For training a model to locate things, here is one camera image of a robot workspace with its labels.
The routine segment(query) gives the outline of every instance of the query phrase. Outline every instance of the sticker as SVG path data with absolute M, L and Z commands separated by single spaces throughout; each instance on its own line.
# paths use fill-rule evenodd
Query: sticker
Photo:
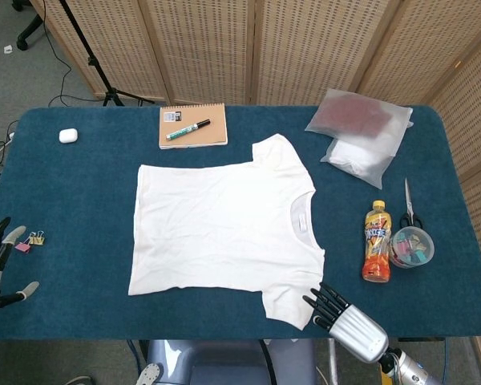
M 180 111 L 164 113 L 164 122 L 180 122 L 181 120 L 182 113 Z

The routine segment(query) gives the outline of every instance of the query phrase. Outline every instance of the scissor handle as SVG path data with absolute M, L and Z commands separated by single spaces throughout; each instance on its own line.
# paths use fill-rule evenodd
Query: scissor handle
M 417 215 L 414 214 L 414 220 L 410 219 L 410 214 L 409 213 L 404 213 L 399 220 L 399 226 L 401 226 L 401 229 L 403 227 L 408 227 L 408 226 L 415 226 L 419 227 L 420 229 L 424 229 L 424 224 L 422 223 L 422 219 L 420 219 Z

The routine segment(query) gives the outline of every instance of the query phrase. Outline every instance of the plastic container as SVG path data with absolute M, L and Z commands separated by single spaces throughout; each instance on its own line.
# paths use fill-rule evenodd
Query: plastic container
M 390 260 L 403 269 L 425 265 L 434 254 L 433 240 L 428 233 L 418 227 L 404 227 L 392 238 Z
M 366 261 L 362 276 L 366 281 L 383 283 L 390 280 L 392 219 L 385 211 L 384 201 L 374 201 L 372 208 L 366 215 Z

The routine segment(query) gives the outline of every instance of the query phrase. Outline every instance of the green marker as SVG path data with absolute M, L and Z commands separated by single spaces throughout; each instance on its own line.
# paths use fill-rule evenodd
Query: green marker
M 182 135 L 188 134 L 189 132 L 193 132 L 193 131 L 197 130 L 198 128 L 202 128 L 202 127 L 204 127 L 208 124 L 210 124 L 210 119 L 206 119 L 206 120 L 203 120 L 201 122 L 194 123 L 193 125 L 184 127 L 181 130 L 172 132 L 171 134 L 167 134 L 166 139 L 167 140 L 173 140 L 173 139 L 179 138 Z

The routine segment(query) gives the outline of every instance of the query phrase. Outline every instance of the orange bottle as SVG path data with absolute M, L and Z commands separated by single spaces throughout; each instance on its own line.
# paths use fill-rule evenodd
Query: orange bottle
M 366 281 L 388 282 L 392 218 L 385 211 L 384 201 L 374 201 L 372 208 L 366 215 L 366 262 L 362 276 Z

